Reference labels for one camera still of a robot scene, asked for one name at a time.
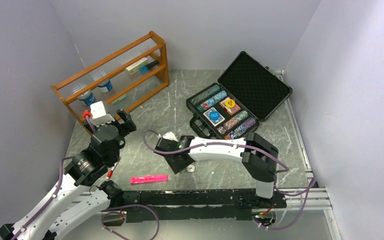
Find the blue card deck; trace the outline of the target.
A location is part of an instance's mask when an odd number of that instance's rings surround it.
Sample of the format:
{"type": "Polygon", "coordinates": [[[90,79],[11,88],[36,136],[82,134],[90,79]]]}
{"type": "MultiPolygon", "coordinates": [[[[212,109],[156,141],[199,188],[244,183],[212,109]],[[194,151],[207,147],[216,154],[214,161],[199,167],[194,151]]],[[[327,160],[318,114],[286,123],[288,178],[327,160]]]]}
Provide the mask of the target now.
{"type": "Polygon", "coordinates": [[[224,116],[214,107],[211,107],[210,109],[205,111],[203,115],[210,121],[210,123],[214,127],[222,124],[226,120],[224,116]]]}

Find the yellow big blind button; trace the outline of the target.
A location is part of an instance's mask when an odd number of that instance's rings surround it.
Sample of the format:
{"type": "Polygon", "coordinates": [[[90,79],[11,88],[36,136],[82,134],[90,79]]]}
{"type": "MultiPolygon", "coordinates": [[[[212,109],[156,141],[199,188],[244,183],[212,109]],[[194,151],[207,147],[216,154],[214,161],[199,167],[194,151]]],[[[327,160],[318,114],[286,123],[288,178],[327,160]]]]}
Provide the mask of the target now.
{"type": "Polygon", "coordinates": [[[224,101],[224,105],[227,107],[227,108],[234,108],[236,106],[236,102],[233,100],[233,99],[227,99],[224,101]]]}

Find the black poker case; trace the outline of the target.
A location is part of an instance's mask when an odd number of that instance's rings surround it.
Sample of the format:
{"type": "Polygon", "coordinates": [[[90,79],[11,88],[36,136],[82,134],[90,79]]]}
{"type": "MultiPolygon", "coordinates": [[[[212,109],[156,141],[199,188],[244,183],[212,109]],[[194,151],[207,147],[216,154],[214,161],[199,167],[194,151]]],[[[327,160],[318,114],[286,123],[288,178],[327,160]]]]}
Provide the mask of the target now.
{"type": "Polygon", "coordinates": [[[259,127],[260,122],[266,121],[269,116],[292,95],[292,93],[293,89],[289,85],[271,73],[247,52],[241,51],[215,83],[205,87],[200,92],[186,99],[186,107],[192,112],[192,119],[190,120],[189,125],[201,138],[225,140],[225,136],[228,133],[233,131],[248,118],[254,118],[256,124],[240,137],[242,138],[248,133],[254,132],[259,127]],[[191,99],[214,85],[219,85],[219,92],[226,91],[227,97],[235,100],[241,107],[241,110],[233,115],[230,115],[220,105],[220,102],[210,107],[218,110],[225,118],[225,121],[218,126],[213,126],[204,116],[204,112],[208,109],[203,112],[200,112],[197,109],[197,106],[201,103],[197,105],[191,103],[191,99]],[[217,131],[218,127],[225,124],[241,111],[248,112],[248,117],[246,119],[242,120],[231,130],[228,130],[225,134],[220,134],[217,131]]]}

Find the blue round button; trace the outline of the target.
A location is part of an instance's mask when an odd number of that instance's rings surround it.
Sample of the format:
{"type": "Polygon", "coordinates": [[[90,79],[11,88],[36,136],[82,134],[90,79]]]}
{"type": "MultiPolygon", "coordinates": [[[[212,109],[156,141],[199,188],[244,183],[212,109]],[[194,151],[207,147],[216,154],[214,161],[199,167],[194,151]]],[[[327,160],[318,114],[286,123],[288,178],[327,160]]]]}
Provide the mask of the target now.
{"type": "Polygon", "coordinates": [[[220,119],[220,113],[218,111],[211,111],[209,114],[208,114],[208,117],[210,120],[212,121],[219,121],[220,119]]]}

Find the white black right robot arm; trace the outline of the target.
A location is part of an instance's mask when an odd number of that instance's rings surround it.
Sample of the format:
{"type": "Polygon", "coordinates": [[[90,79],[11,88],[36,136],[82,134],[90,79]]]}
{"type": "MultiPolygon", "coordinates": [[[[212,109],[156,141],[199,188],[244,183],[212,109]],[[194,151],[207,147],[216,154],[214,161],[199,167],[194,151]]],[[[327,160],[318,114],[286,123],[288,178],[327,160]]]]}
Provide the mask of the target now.
{"type": "Polygon", "coordinates": [[[228,140],[184,135],[177,141],[165,136],[160,137],[156,146],[149,149],[163,156],[175,174],[198,161],[241,163],[256,180],[256,204],[266,208],[274,201],[279,150],[257,133],[251,132],[246,137],[228,140]]]}

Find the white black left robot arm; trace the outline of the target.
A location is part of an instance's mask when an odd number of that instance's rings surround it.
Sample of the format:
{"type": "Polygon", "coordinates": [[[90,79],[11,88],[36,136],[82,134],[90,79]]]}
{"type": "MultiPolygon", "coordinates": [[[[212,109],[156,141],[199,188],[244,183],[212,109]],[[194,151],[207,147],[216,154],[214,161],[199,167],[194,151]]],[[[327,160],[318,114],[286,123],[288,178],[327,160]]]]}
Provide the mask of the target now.
{"type": "Polygon", "coordinates": [[[29,213],[0,227],[3,240],[61,240],[94,214],[122,206],[124,192],[112,180],[104,181],[95,193],[71,205],[115,166],[126,144],[125,136],[136,131],[129,113],[119,109],[117,114],[122,123],[103,123],[86,149],[60,161],[57,182],[29,213]]]}

